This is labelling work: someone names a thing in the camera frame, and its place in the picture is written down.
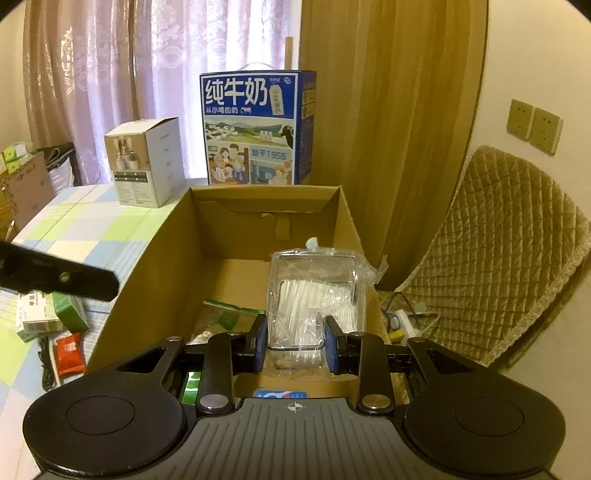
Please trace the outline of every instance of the metal screw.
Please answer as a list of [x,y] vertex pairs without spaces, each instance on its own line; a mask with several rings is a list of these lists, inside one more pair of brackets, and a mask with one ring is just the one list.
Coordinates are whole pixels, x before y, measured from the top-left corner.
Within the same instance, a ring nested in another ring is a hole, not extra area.
[[381,410],[390,406],[390,399],[386,395],[371,394],[364,396],[361,403],[371,410]]
[[228,404],[228,399],[225,395],[211,393],[201,398],[199,403],[208,410],[216,410],[217,408],[225,407]]

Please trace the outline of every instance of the checkered bedsheet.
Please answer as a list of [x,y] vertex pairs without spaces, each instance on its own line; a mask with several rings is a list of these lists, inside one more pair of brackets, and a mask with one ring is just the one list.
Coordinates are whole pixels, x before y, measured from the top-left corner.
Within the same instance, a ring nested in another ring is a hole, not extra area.
[[[14,243],[112,270],[122,287],[176,201],[159,209],[131,207],[119,204],[113,185],[73,187],[53,199]],[[85,300],[87,359],[113,302]],[[0,478],[29,480],[39,470],[24,443],[22,419],[43,389],[37,341],[23,343],[14,332],[16,305],[16,295],[0,290]]]

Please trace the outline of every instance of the open cardboard box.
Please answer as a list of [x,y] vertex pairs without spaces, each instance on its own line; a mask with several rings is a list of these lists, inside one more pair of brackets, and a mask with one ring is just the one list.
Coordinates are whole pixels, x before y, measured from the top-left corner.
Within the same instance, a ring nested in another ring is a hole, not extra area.
[[[122,289],[88,371],[171,335],[188,339],[205,299],[265,310],[271,254],[303,248],[313,236],[323,247],[363,251],[338,187],[192,188]],[[385,338],[373,287],[367,295],[366,330]],[[306,380],[242,374],[236,380],[236,396],[252,395],[256,388],[303,390],[309,397],[353,398],[356,392],[356,380]]]

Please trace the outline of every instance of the wall socket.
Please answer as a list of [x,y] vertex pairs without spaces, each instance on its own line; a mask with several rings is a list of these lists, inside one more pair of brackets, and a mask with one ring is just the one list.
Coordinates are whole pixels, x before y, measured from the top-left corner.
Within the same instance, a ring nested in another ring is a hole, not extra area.
[[507,131],[517,138],[527,141],[530,137],[533,120],[534,107],[513,98],[507,119]]
[[536,108],[534,122],[531,126],[530,143],[542,152],[554,155],[558,147],[562,124],[563,120],[559,116]]

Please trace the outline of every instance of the quilted cushion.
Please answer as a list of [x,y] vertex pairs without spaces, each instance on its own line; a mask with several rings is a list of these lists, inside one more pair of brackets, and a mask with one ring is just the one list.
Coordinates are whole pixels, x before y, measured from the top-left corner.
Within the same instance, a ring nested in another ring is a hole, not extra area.
[[591,248],[590,231],[548,174],[480,147],[429,250],[397,290],[441,313],[428,338],[488,366],[568,282]]

